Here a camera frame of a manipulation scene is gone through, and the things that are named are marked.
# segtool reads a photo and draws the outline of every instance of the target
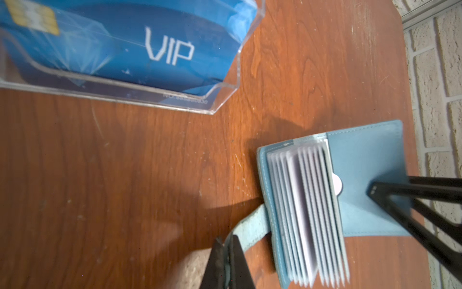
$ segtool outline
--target scratch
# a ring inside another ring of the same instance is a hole
[[[236,159],[237,159],[237,163],[239,164],[239,166],[241,167],[242,169],[242,165],[241,165],[241,162],[239,161],[239,158],[237,157],[237,154],[234,154],[236,156]]]
[[[388,77],[389,77],[389,75],[385,76],[385,78],[384,78],[384,79],[382,79],[382,81],[379,83],[379,85],[381,85],[381,84],[382,84],[382,82],[383,82],[385,79],[387,79]]]
[[[98,128],[99,134],[101,135],[102,139],[104,140],[104,135],[103,132],[101,131],[101,128],[99,127],[99,122],[98,119],[96,118],[95,114],[95,108],[93,107],[93,103],[91,103],[91,113],[93,114],[93,119],[95,120],[96,127]]]

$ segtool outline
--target diamond graphic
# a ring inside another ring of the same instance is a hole
[[[103,24],[58,9],[54,12],[58,36],[30,29],[36,40],[35,50],[48,62],[47,66],[92,75],[114,57],[114,40]],[[78,86],[85,82],[69,80]]]

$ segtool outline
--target brick wall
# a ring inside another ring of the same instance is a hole
[[[425,0],[393,0],[401,15]],[[422,176],[462,178],[462,6],[404,33],[419,168]],[[460,223],[460,205],[428,202]],[[426,222],[453,249],[462,247]],[[462,288],[429,254],[432,288]]]

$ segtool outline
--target open wallet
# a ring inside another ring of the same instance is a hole
[[[408,183],[401,121],[310,135],[258,148],[262,204],[225,241],[246,251],[272,232],[282,288],[350,281],[345,237],[408,236],[368,196],[372,182]],[[405,197],[394,202],[410,213]]]

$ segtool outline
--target wood grain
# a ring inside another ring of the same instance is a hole
[[[172,287],[263,202],[255,152],[277,141],[401,119],[418,174],[391,1],[268,0],[242,64],[214,116],[0,90],[0,287]],[[246,253],[258,288],[279,287],[270,240]],[[430,287],[412,238],[346,241],[348,288]]]

